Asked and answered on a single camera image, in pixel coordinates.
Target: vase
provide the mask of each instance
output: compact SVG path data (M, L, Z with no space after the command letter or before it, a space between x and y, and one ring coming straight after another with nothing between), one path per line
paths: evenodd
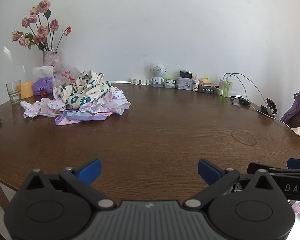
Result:
M43 66L55 66L60 61L59 50L48 50L43 52Z

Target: plastic bag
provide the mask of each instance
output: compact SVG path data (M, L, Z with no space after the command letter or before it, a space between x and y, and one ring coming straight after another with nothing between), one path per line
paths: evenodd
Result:
M53 86L67 86L72 83L75 83L80 74L80 71L76 68L65 68L61 63L56 64L55 66L53 66Z
M32 69L33 82L38 81L39 79L53 77L53 66L42 66L35 67Z
M35 96L45 96L52 94L53 86L51 78L41 78L37 82L33 83L32 90Z

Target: pile of clothes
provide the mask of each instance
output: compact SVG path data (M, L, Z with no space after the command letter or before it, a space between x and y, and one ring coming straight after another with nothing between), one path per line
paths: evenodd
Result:
M21 101L23 117L57 117L56 125L90 120L105 120L111 114L122 115L131 105L124 93L104 81L102 73L84 71L75 83L54 87L54 100L42 98L34 104Z

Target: dried rose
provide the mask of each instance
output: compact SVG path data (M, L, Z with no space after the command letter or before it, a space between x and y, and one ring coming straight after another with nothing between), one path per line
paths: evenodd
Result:
M38 38L47 37L48 34L49 34L49 26L38 27Z
M36 23L37 22L37 16L35 14L30 15L30 17L28 18L28 23Z
M69 26L69 27L66 29L65 36L68 36L70 32L71 32L71 27Z
M17 41L21 38L21 32L14 31L12 32L12 41Z
M50 23L50 31L54 32L57 31L59 29L59 23L56 19L54 19L51 23Z
M38 15L39 14L39 11L38 11L38 6L37 5L35 5L35 6L33 6L32 8L31 8L31 10L30 10L30 15Z
M43 0L38 4L38 11L42 13L46 13L50 8L51 3L48 0Z
M29 44L30 44L30 39L29 38L26 38L25 36L21 37L19 39L19 44L22 46L22 47L27 47Z
M21 25L25 28L28 28L29 27L29 23L28 23L28 18L27 17L24 17L22 19L22 22L21 22Z
M47 42L47 37L39 38L39 37L37 37L37 36L34 36L34 37L33 37L33 41L34 41L34 43L39 43L39 42L45 43L45 42Z

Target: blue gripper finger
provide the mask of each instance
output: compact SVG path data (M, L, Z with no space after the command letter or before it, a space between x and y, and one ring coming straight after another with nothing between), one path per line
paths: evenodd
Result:
M90 185L101 174L101 161L99 159L93 159L76 169L75 174L85 184Z
M300 159L290 158L287 161L288 169L300 170Z
M201 159L198 162L198 174L210 186L221 179L226 172L206 159Z

